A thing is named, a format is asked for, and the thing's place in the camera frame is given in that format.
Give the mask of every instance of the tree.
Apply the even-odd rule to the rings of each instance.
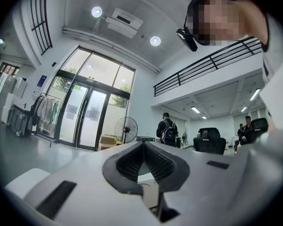
[[[122,91],[125,91],[125,92],[128,92],[130,91],[130,87],[128,85],[125,85],[121,88],[119,88],[120,90]],[[122,107],[122,108],[125,108],[126,107],[126,99],[125,98],[122,98],[122,97],[119,97],[119,96],[114,96],[112,98],[114,100],[114,104],[115,106],[118,106],[118,107]]]
[[[77,73],[77,69],[75,68],[66,68],[64,69],[64,71],[67,71],[67,72],[70,72],[70,73]],[[57,80],[56,80],[56,85],[55,85],[55,88],[59,89],[59,90],[62,90],[62,91],[66,91],[69,89],[69,87],[66,87],[65,84],[67,83],[67,80],[64,79],[64,78],[61,78],[61,77],[57,77]],[[74,86],[74,89],[77,89],[77,90],[81,90],[81,86],[78,86],[78,85],[75,85]]]

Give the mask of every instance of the ceiling air conditioner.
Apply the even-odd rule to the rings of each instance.
[[[115,9],[112,17],[106,18],[106,22],[109,29],[119,32],[130,39],[133,38],[143,23],[142,20],[118,8]]]

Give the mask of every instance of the black backpack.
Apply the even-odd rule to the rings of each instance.
[[[165,129],[161,132],[160,142],[166,145],[176,145],[176,130],[175,124],[170,126],[166,120],[163,120],[166,124]]]

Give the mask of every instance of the black rectangular slot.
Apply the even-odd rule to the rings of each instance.
[[[226,170],[229,167],[230,164],[218,162],[218,161],[208,161],[207,165],[217,167],[217,168],[222,168],[222,169]]]
[[[126,24],[130,24],[130,23],[131,23],[131,21],[129,21],[129,20],[127,20],[127,19],[125,19],[125,18],[123,18],[123,17],[121,17],[121,16],[117,16],[117,19],[119,19],[119,20],[125,22]]]
[[[37,208],[44,216],[54,219],[62,205],[75,188],[76,183],[63,181]]]

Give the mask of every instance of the glass door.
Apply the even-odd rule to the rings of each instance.
[[[82,117],[78,125],[77,147],[97,150],[105,116],[104,110],[107,109],[107,105],[106,92],[92,89],[86,96]]]
[[[82,109],[86,103],[86,96],[91,87],[75,82],[65,98],[61,108],[61,124],[59,128],[59,142],[65,145],[74,146],[75,131],[79,118],[82,116]]]

